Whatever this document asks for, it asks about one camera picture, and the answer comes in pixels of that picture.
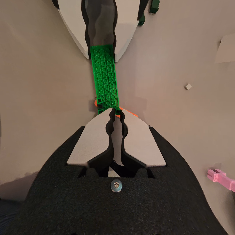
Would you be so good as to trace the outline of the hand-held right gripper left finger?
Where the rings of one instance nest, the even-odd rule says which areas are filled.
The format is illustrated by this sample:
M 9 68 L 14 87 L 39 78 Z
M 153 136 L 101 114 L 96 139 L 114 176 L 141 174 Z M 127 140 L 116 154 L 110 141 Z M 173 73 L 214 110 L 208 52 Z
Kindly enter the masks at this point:
M 115 109 L 108 108 L 93 118 L 79 137 L 67 165 L 108 170 L 114 158 L 111 134 L 114 131 Z

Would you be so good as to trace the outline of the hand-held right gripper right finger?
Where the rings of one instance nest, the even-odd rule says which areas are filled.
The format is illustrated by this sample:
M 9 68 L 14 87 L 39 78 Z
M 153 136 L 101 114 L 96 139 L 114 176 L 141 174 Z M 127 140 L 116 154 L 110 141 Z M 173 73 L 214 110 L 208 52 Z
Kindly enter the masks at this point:
M 149 167 L 164 167 L 166 161 L 151 133 L 149 126 L 139 117 L 123 109 L 121 161 L 131 172 Z

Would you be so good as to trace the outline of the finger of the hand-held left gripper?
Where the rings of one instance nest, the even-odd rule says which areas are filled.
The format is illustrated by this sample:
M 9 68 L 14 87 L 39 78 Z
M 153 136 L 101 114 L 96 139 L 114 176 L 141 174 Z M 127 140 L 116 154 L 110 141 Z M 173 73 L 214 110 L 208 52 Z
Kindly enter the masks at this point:
M 118 62 L 125 53 L 139 23 L 140 0 L 113 0 L 113 55 Z
M 59 13 L 74 42 L 85 56 L 90 58 L 89 19 L 84 0 L 58 0 Z

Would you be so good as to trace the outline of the green studded base plate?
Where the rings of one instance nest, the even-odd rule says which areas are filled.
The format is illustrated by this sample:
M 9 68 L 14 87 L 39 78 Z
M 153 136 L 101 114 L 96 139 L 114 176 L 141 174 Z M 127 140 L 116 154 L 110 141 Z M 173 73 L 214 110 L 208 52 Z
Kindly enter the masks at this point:
M 91 46 L 90 54 L 96 98 L 102 98 L 104 111 L 120 108 L 113 45 Z

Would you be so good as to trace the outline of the dark green long brick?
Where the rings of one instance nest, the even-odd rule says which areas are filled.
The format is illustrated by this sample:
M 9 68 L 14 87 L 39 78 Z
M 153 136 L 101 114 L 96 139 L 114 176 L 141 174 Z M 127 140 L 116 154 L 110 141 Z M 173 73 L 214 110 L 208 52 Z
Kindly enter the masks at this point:
M 156 14 L 157 11 L 159 10 L 159 4 L 160 4 L 160 0 L 151 0 L 149 13 Z

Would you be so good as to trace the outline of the orange brick separator tool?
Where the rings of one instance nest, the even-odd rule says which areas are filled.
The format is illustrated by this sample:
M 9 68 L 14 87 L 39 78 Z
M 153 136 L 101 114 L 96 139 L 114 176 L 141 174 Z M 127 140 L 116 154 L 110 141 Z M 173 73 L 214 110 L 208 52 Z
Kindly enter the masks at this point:
M 95 100 L 94 104 L 95 104 L 96 107 L 98 107 L 98 105 L 97 105 L 97 99 Z M 132 113 L 132 112 L 130 112 L 130 111 L 128 111 L 128 112 L 131 113 L 131 114 L 133 114 L 134 116 L 138 117 L 137 114 L 134 114 L 134 113 Z

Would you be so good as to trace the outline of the pink plastic block piece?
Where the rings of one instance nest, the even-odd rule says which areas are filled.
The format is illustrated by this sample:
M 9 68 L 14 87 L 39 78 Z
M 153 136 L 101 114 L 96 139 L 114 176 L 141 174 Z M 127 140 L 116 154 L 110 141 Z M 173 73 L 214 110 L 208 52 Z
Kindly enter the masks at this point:
M 235 180 L 226 176 L 226 173 L 219 169 L 208 169 L 207 178 L 213 182 L 218 182 L 230 191 L 235 192 Z

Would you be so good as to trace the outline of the white paper sheet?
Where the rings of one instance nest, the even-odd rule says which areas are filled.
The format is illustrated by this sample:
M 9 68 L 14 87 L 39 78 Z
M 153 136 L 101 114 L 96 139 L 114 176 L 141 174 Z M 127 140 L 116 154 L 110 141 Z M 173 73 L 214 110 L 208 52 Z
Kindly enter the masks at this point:
M 223 36 L 219 45 L 215 63 L 226 63 L 235 61 L 235 34 Z

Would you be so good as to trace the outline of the dark blue cloth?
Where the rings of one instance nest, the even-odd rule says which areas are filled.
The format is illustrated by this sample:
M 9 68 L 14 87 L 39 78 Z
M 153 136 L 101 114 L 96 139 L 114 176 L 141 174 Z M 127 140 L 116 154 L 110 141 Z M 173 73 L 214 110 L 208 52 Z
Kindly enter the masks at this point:
M 0 234 L 2 235 L 18 213 L 22 201 L 0 199 Z

